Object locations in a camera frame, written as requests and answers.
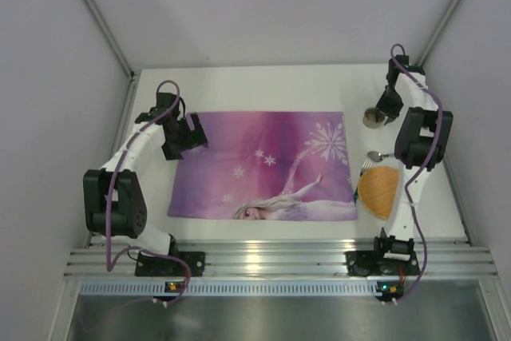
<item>character's arm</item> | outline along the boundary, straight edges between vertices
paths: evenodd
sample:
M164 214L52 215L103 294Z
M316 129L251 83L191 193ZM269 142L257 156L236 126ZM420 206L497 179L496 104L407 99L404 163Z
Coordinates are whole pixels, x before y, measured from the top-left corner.
M316 185L319 185L321 183L322 179L323 175L320 174L314 183L310 183L309 185L306 185L305 187L300 189L298 192L286 196L289 196L293 200L302 200L305 197L305 195L307 195Z

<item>blonde hair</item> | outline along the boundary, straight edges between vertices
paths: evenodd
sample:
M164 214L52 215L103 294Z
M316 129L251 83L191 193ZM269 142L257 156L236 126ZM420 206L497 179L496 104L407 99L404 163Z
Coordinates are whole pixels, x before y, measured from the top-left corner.
M284 195L284 196L275 196L268 200L257 199L249 201L248 203L240 206L236 209L236 213L234 214L234 219L241 219L244 212L249 208L257 208L264 209L266 211L275 212L279 209L292 207L294 205L299 204L299 201Z

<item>gray floor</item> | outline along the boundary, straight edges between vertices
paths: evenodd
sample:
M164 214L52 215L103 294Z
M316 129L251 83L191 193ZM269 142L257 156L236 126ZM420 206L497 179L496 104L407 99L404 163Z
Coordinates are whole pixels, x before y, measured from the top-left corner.
M424 282L408 301L372 298L81 297L68 340L477 340L495 339L476 283ZM84 328L95 327L85 332Z

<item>character's face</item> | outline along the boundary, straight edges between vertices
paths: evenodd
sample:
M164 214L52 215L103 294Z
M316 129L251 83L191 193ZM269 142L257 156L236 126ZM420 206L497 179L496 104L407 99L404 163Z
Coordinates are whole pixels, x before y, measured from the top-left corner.
M261 214L257 208L247 208L241 213L241 220L261 220Z

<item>white table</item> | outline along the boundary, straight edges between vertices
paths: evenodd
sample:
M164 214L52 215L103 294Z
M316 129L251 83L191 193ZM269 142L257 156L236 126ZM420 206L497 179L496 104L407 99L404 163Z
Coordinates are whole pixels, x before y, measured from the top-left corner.
M343 111L351 181L356 185L367 151L393 152L401 127L400 119L380 129L368 129L362 124L364 110L374 106L383 92L386 69L386 64L146 69L141 73L128 132L138 114L154 106L156 87L166 79L180 85L188 112ZM162 90L174 92L172 85L167 86ZM370 214L360 201L357 202L358 219L354 221L325 223L168 217L177 164L177 161L166 161L160 151L140 180L149 221L178 240L368 239L377 236L384 225L384 221ZM442 164L435 168L425 187L418 217L429 239L466 239Z

